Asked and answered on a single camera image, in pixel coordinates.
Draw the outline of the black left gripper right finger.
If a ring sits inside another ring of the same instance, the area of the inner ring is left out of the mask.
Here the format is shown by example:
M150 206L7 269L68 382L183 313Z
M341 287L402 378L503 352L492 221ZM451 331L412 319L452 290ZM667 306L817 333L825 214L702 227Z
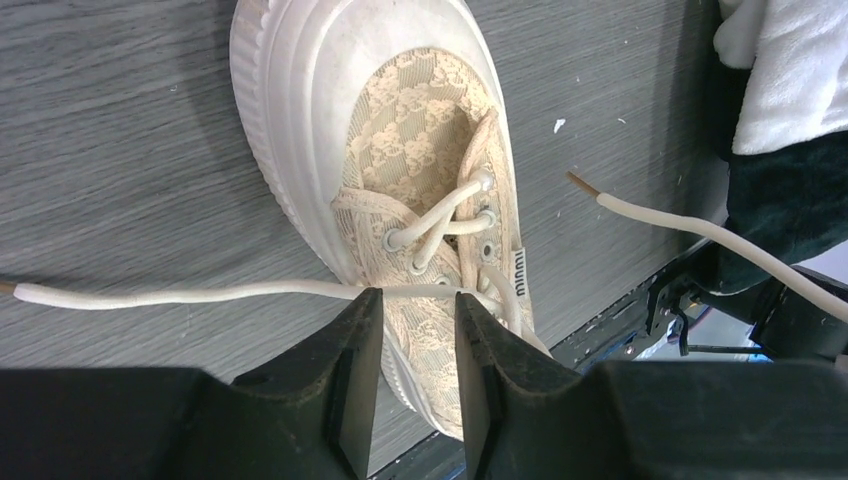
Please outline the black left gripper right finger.
M557 361L503 327L469 294L456 298L463 441L472 374L512 348L518 365ZM847 377L805 363L606 361L564 391L560 439L495 449L476 479L843 479Z

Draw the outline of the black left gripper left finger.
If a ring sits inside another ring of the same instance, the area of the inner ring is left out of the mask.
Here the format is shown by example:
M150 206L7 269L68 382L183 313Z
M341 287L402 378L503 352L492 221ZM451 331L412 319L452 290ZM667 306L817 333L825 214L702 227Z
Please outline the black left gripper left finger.
M188 367L5 369L5 479L364 479L383 293L225 383Z

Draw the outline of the beige sneaker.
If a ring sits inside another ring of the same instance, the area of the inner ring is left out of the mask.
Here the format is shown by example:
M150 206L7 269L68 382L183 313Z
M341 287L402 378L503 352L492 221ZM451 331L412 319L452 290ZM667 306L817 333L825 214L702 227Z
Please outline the beige sneaker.
M5 283L16 299L115 310L307 293L387 301L382 370L431 427L466 440L457 293L540 347L503 93L463 1L240 1L229 65L277 203L334 273L214 290L105 296Z

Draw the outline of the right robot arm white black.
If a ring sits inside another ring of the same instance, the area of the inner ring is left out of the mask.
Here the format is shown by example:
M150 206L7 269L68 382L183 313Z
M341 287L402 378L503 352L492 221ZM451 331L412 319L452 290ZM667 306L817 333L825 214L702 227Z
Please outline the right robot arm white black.
M720 296L695 282L709 271L708 262L718 252L712 242L661 271L649 289L646 333L665 333L660 320L670 320L678 333L682 356L692 353L759 354L770 360L805 360L847 366L847 323L803 298L771 277L740 293ZM750 347L697 345L689 341L695 323L685 313L700 303L752 327Z

